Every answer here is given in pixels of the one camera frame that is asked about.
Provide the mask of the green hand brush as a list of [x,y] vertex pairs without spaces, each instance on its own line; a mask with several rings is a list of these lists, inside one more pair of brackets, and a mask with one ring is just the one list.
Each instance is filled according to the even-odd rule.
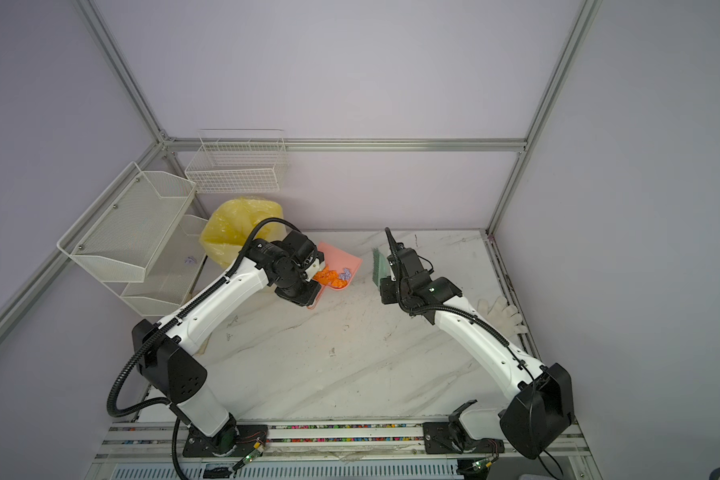
[[372,250],[373,256],[373,272],[372,281],[377,288],[381,288],[381,283],[384,278],[390,276],[390,265],[387,257],[379,248]]

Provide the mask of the pink dustpan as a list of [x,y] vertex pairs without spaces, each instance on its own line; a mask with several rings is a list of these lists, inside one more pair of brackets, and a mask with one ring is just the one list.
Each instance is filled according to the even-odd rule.
[[358,273],[360,266],[362,265],[361,258],[354,256],[352,254],[349,254],[349,253],[347,253],[335,246],[332,246],[326,242],[320,242],[318,244],[318,250],[320,252],[322,252],[324,255],[324,261],[323,261],[319,271],[322,271],[324,269],[331,269],[331,270],[336,270],[340,274],[344,268],[348,268],[352,272],[352,278],[349,282],[345,281],[345,286],[340,289],[332,288],[329,286],[323,286],[320,283],[318,283],[320,285],[320,290],[319,290],[314,302],[309,306],[309,309],[314,309],[317,306],[321,296],[323,295],[323,293],[326,290],[334,290],[334,291],[346,290],[348,288],[348,286],[352,283],[353,279],[355,278],[356,274]]

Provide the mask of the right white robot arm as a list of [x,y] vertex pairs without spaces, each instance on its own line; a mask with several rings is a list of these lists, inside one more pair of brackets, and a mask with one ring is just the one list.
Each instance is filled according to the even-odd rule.
[[508,404],[498,414],[504,438],[535,460],[575,420],[573,384],[560,364],[524,352],[474,308],[453,282],[412,248],[388,237],[390,274],[379,281],[381,301],[422,317],[461,345],[501,387]]

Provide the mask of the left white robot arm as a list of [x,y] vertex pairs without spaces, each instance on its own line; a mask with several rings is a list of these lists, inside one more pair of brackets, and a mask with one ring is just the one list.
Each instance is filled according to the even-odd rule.
[[233,414],[213,393],[208,371],[195,354],[238,307],[268,287],[299,307],[312,305],[321,290],[314,276],[324,266],[324,254],[299,231],[272,242],[256,238],[192,301],[156,324],[144,320],[134,327],[134,350],[143,352],[136,362],[138,372],[163,394],[168,408],[212,454],[230,454],[240,443],[239,431]]

